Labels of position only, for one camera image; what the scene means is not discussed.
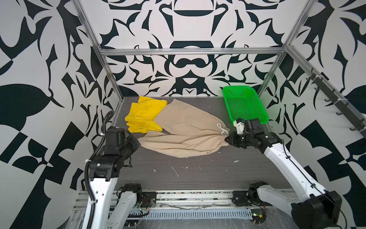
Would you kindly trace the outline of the yellow shorts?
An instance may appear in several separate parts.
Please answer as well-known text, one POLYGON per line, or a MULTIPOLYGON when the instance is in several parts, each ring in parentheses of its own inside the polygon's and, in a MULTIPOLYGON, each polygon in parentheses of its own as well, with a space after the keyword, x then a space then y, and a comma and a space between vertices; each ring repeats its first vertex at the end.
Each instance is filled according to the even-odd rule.
POLYGON ((149 131, 162 132, 163 128, 154 122, 159 113, 167 106, 166 100, 140 96, 137 103, 132 103, 125 117, 128 131, 146 134, 149 131))

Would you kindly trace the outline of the green plastic basket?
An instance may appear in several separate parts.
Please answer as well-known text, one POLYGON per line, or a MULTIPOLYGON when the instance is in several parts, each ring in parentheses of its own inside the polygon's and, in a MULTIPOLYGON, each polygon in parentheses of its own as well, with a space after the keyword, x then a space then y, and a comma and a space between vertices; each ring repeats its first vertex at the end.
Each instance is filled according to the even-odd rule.
POLYGON ((234 126, 237 119, 259 119, 262 125, 268 123, 269 116, 255 89, 249 86, 226 86, 222 89, 230 122, 234 126))

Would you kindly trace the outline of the beige shorts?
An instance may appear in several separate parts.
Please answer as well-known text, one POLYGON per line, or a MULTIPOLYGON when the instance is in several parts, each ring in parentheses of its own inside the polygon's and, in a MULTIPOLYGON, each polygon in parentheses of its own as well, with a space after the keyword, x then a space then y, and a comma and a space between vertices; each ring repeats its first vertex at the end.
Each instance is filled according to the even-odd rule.
POLYGON ((138 139, 141 147, 168 156, 204 156, 228 146, 229 129, 216 116, 174 99, 155 118, 167 133, 148 131, 138 139))

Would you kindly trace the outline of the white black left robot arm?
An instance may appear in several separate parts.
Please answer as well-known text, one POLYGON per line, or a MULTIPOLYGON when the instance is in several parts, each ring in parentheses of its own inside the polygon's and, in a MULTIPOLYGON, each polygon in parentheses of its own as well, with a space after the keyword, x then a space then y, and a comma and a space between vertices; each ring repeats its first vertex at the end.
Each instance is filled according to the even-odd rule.
POLYGON ((109 127, 104 137, 103 154, 86 160, 85 186, 89 199, 82 226, 84 229, 121 229, 132 208, 142 200, 141 185, 129 183, 122 187, 114 210, 110 210, 120 170, 140 143, 123 128, 109 127))

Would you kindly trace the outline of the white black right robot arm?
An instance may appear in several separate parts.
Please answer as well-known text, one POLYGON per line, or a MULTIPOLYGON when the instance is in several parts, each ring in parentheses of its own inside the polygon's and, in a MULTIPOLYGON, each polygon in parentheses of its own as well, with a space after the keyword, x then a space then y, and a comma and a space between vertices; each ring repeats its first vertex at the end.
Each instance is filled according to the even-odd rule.
POLYGON ((264 154, 282 173, 295 195, 275 189, 260 181, 249 186, 247 195, 235 195, 234 204, 247 202, 256 206, 268 203, 288 214, 300 229, 325 229, 337 226, 342 214, 342 198, 318 183, 291 155, 282 139, 264 131, 259 119, 237 119, 235 131, 225 141, 236 147, 254 147, 264 154))

